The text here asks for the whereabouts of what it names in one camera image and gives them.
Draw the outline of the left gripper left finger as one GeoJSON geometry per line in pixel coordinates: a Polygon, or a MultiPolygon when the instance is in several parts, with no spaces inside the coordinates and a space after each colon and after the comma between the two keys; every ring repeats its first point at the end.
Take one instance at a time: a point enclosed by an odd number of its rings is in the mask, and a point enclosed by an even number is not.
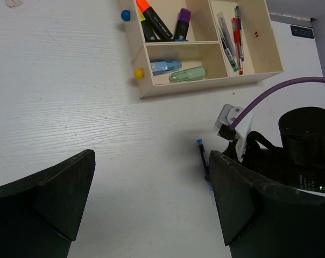
{"type": "Polygon", "coordinates": [[[86,149],[0,186],[0,257],[67,257],[95,172],[86,149]]]}

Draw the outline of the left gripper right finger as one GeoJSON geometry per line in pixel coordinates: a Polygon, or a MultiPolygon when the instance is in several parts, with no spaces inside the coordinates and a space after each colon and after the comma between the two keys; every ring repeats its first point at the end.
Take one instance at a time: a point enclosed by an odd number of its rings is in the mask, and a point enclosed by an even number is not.
{"type": "Polygon", "coordinates": [[[325,257],[325,197],[282,185],[221,152],[209,158],[232,257],[325,257]]]}

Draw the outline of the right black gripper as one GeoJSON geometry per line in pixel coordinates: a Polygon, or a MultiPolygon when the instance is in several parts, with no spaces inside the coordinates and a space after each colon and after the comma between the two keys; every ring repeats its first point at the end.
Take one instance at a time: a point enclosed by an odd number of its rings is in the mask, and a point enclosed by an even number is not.
{"type": "Polygon", "coordinates": [[[278,121],[282,146],[257,131],[248,133],[244,154],[237,154],[238,136],[231,137],[224,155],[283,185],[325,194],[325,109],[303,107],[289,111],[278,121]]]}

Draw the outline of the blue clear pen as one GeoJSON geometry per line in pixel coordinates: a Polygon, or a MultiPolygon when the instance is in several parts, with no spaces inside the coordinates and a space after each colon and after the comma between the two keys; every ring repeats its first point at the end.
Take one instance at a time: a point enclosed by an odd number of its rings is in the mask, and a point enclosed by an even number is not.
{"type": "Polygon", "coordinates": [[[198,148],[199,148],[203,168],[204,168],[204,171],[205,171],[204,179],[207,181],[210,190],[213,191],[213,184],[210,181],[209,165],[208,165],[208,162],[207,162],[207,159],[206,159],[206,153],[205,153],[205,148],[204,148],[204,145],[203,145],[203,141],[202,141],[202,139],[197,139],[196,142],[197,142],[197,145],[198,145],[198,148]]]}

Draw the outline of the green clear pen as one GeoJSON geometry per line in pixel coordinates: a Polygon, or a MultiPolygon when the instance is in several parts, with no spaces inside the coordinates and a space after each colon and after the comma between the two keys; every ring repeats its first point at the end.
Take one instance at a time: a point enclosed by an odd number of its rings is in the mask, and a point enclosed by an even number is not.
{"type": "Polygon", "coordinates": [[[225,51],[225,54],[228,58],[228,61],[230,62],[230,65],[232,67],[232,69],[234,70],[234,72],[237,72],[238,71],[238,67],[236,65],[236,61],[232,55],[232,52],[230,51],[228,45],[227,45],[227,42],[225,40],[225,37],[224,37],[224,34],[222,32],[222,29],[220,28],[219,29],[219,34],[220,34],[220,37],[221,37],[221,42],[222,42],[222,45],[223,45],[223,48],[224,48],[224,51],[225,51]]]}

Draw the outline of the pink clear highlighter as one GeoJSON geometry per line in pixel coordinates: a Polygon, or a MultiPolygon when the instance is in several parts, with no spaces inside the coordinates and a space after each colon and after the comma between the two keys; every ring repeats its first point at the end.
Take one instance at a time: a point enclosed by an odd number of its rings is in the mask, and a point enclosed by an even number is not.
{"type": "Polygon", "coordinates": [[[194,67],[172,73],[169,76],[171,83],[198,81],[206,77],[206,70],[202,67],[194,67]]]}

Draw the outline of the red pen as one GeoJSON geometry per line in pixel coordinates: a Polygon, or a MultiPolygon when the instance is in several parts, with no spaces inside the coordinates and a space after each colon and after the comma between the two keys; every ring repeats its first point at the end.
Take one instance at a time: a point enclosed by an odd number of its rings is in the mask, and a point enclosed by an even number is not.
{"type": "Polygon", "coordinates": [[[232,18],[232,30],[234,35],[234,42],[236,47],[236,58],[237,58],[237,67],[239,75],[243,75],[243,64],[242,64],[242,58],[241,58],[241,45],[240,45],[240,31],[237,25],[237,19],[232,18]]]}

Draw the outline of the blue grip pen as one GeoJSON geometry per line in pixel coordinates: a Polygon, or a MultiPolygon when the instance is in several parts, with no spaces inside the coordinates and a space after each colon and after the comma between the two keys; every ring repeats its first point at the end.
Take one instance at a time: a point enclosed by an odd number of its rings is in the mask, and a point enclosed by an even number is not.
{"type": "Polygon", "coordinates": [[[237,5],[235,7],[235,17],[237,20],[237,28],[239,30],[239,45],[241,48],[241,60],[244,61],[244,48],[243,48],[243,40],[242,40],[242,23],[241,23],[241,13],[240,8],[237,5]]]}

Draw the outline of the purple clear pen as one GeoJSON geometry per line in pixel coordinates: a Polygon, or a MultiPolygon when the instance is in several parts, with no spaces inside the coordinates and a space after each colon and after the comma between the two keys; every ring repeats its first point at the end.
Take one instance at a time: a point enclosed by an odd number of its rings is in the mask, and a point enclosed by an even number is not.
{"type": "Polygon", "coordinates": [[[234,48],[234,44],[232,42],[231,33],[229,31],[229,26],[227,25],[225,16],[224,16],[223,12],[218,12],[216,16],[217,16],[218,22],[220,24],[224,38],[226,40],[227,46],[230,49],[233,57],[236,57],[236,51],[234,48]]]}

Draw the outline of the blue clear highlighter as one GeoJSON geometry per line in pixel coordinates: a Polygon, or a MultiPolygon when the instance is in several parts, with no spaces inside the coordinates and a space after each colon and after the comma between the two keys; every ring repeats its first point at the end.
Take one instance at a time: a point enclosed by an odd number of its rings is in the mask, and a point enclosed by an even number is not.
{"type": "Polygon", "coordinates": [[[182,67],[182,62],[179,60],[154,60],[150,62],[153,76],[162,75],[182,67]]]}

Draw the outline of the blue cap highlighter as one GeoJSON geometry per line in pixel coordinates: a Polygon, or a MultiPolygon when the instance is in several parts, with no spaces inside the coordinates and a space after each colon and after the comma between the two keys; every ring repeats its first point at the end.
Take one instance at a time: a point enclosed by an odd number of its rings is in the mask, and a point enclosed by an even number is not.
{"type": "Polygon", "coordinates": [[[189,40],[186,39],[173,39],[173,42],[189,42],[189,40]]]}

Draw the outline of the purple cap highlighter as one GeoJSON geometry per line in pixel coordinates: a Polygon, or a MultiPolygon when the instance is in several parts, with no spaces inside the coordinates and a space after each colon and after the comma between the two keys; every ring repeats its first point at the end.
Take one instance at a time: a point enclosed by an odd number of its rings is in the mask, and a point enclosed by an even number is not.
{"type": "Polygon", "coordinates": [[[174,40],[186,40],[192,13],[185,8],[180,9],[174,32],[174,40]]]}

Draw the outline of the orange cap highlighter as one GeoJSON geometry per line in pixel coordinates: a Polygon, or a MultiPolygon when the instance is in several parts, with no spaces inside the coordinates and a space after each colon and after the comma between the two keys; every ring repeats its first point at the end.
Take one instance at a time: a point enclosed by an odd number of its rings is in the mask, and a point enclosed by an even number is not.
{"type": "Polygon", "coordinates": [[[173,38],[173,34],[147,0],[136,0],[136,4],[160,39],[170,40],[173,38]]]}

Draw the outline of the yellow cap highlighter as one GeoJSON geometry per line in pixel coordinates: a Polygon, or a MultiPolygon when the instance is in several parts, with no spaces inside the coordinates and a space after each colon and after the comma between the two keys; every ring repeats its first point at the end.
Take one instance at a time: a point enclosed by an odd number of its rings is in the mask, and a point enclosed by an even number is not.
{"type": "Polygon", "coordinates": [[[144,38],[146,42],[154,42],[157,41],[158,38],[155,35],[153,29],[150,26],[150,23],[146,20],[146,18],[143,16],[142,12],[138,9],[139,17],[140,17],[140,23],[142,26],[144,38]]]}

